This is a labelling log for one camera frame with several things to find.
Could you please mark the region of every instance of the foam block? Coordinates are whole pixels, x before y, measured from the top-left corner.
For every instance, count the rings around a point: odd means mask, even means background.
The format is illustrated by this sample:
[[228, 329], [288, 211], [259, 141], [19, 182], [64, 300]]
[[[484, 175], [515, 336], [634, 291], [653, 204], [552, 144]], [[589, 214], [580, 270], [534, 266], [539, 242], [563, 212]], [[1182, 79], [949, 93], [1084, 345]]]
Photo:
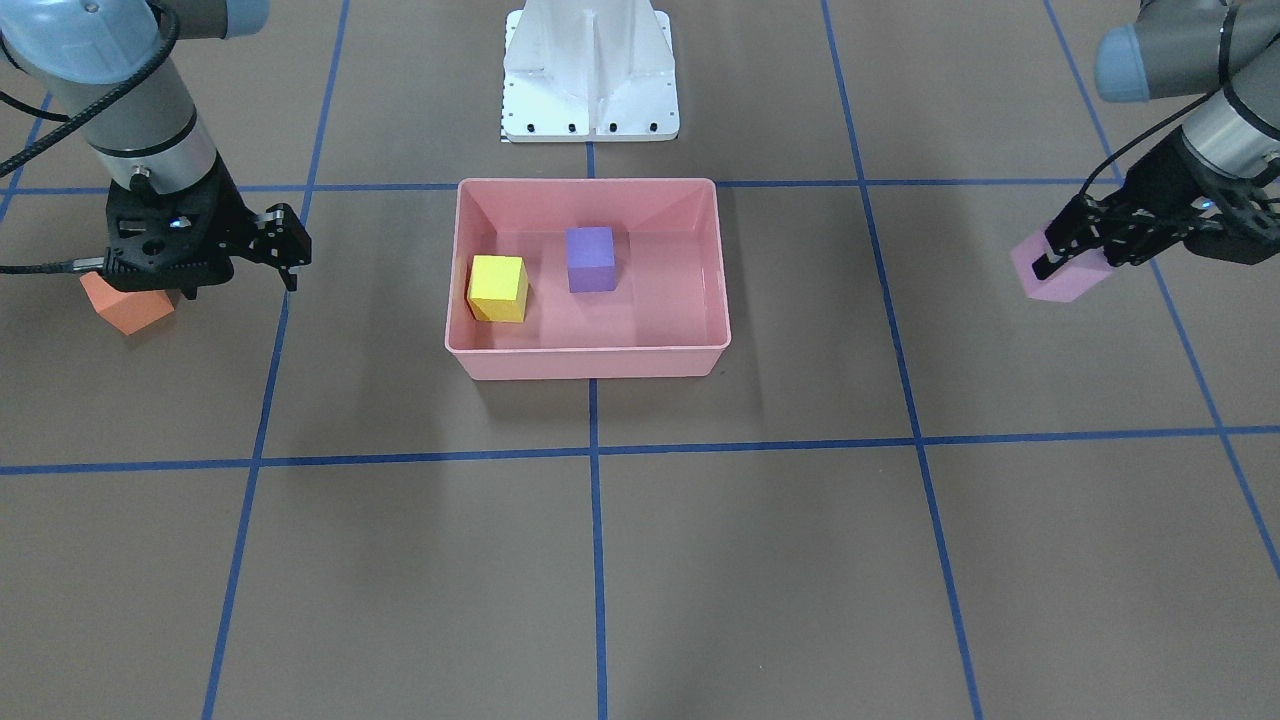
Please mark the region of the foam block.
[[570, 292], [607, 292], [618, 287], [613, 256], [613, 229], [571, 228], [564, 231], [564, 259]]
[[476, 320], [524, 323], [529, 301], [529, 272], [524, 258], [476, 255], [471, 259], [467, 304]]
[[81, 275], [81, 286], [93, 304], [93, 310], [124, 334], [133, 334], [173, 314], [173, 301], [163, 290], [120, 292], [97, 273]]
[[1020, 242], [1009, 254], [1014, 260], [1018, 279], [1023, 281], [1023, 291], [1027, 297], [1033, 300], [1071, 302], [1115, 272], [1115, 268], [1107, 264], [1102, 249], [1093, 249], [1071, 258], [1065, 266], [1059, 268], [1048, 279], [1042, 281], [1032, 270], [1032, 263], [1044, 255], [1048, 249], [1044, 231], [1039, 231]]

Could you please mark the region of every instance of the light blue joint cap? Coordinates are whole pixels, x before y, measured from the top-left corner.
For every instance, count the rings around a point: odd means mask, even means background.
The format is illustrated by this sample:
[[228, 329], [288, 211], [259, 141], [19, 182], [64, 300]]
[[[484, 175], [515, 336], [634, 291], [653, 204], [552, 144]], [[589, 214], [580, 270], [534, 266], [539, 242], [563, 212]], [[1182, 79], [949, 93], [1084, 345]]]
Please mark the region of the light blue joint cap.
[[128, 79], [160, 37], [146, 0], [0, 0], [0, 32], [36, 68], [84, 85]]
[[1147, 68], [1138, 47], [1138, 33], [1132, 24], [1107, 32], [1098, 45], [1098, 61], [1093, 68], [1098, 95], [1107, 102], [1146, 102], [1151, 100]]
[[271, 0], [227, 0], [227, 35], [241, 37], [253, 35], [266, 26]]

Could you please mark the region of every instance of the yellow cube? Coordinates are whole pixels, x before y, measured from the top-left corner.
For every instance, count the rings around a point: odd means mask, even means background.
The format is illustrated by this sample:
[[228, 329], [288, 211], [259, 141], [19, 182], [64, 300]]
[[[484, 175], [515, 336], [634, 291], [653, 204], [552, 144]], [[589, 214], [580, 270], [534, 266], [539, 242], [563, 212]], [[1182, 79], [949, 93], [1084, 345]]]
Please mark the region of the yellow cube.
[[477, 320], [524, 323], [529, 273], [524, 258], [476, 255], [471, 259], [467, 302]]

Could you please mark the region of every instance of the white mounting bracket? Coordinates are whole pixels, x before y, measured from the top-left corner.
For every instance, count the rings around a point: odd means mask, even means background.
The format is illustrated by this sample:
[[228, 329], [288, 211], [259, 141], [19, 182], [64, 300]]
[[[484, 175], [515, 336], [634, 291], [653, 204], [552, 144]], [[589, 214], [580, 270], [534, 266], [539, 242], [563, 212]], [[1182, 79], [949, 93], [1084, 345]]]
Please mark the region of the white mounting bracket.
[[649, 0], [527, 0], [507, 15], [511, 142], [639, 142], [680, 132], [671, 18]]

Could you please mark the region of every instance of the gray floor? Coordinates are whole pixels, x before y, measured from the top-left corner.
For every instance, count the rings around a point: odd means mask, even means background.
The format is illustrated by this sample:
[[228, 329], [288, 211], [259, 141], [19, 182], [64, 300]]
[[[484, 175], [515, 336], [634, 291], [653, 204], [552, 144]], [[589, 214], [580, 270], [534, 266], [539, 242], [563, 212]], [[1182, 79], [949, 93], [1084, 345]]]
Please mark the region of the gray floor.
[[[1135, 5], [662, 0], [681, 137], [586, 149], [497, 142], [512, 0], [180, 47], [317, 263], [128, 340], [0, 283], [0, 717], [1280, 717], [1280, 261], [1006, 260], [1178, 105], [1078, 83]], [[589, 174], [719, 183], [732, 346], [471, 382], [454, 184]], [[0, 259], [100, 247], [83, 143], [13, 179]]]

